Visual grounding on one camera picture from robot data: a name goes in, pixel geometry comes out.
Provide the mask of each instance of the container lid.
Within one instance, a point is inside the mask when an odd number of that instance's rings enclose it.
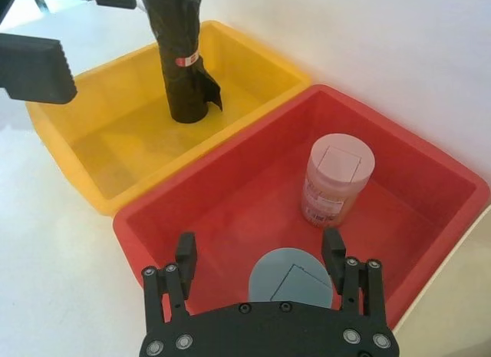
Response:
[[[331,278],[310,253],[296,248],[279,248],[266,253],[249,277],[249,301],[292,301],[329,308]]]
[[[369,146],[348,134],[319,138],[312,147],[311,162],[320,178],[334,186],[366,183],[375,168]]]

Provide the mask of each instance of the yellow bin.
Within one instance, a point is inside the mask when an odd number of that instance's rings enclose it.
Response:
[[[224,110],[210,104],[196,124],[170,117],[157,44],[77,76],[69,104],[27,103],[66,178],[101,213],[115,214],[310,85],[284,58],[218,22],[202,24],[199,45]]]

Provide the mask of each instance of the black cylindrical object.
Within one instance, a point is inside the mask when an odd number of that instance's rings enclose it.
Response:
[[[170,114],[180,123],[194,123],[208,112],[207,102],[222,109],[220,86],[199,56],[201,0],[143,0],[157,38]]]

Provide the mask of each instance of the white wall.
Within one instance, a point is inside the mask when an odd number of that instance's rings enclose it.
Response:
[[[491,0],[203,0],[491,183]]]

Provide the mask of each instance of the screw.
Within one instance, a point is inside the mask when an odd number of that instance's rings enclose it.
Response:
[[[292,310],[292,305],[290,303],[288,303],[288,302],[282,302],[279,305],[279,308],[283,312],[290,312]]]
[[[358,264],[358,261],[355,259],[347,259],[346,263],[350,266],[356,266]]]
[[[240,313],[243,313],[244,315],[246,313],[251,312],[251,309],[252,309],[252,307],[248,303],[243,303],[242,305],[239,306]]]
[[[145,269],[145,271],[143,271],[143,274],[145,274],[145,275],[152,275],[153,273],[155,273],[155,269],[153,269],[151,267],[148,267]]]
[[[163,351],[163,343],[160,340],[154,340],[147,346],[148,355],[159,355]]]
[[[172,271],[174,271],[175,269],[177,269],[177,266],[176,265],[173,265],[172,263],[170,265],[167,265],[166,266],[166,271],[168,273],[171,273]]]
[[[390,348],[390,340],[384,334],[375,334],[374,343],[378,348],[382,348],[382,349]]]
[[[368,265],[370,265],[370,267],[373,267],[374,269],[378,269],[379,267],[381,267],[380,263],[373,260],[368,261]]]
[[[343,331],[343,338],[350,344],[359,344],[361,342],[360,334],[356,330],[346,329]]]
[[[184,334],[176,340],[177,349],[188,349],[192,344],[193,337],[188,334]]]

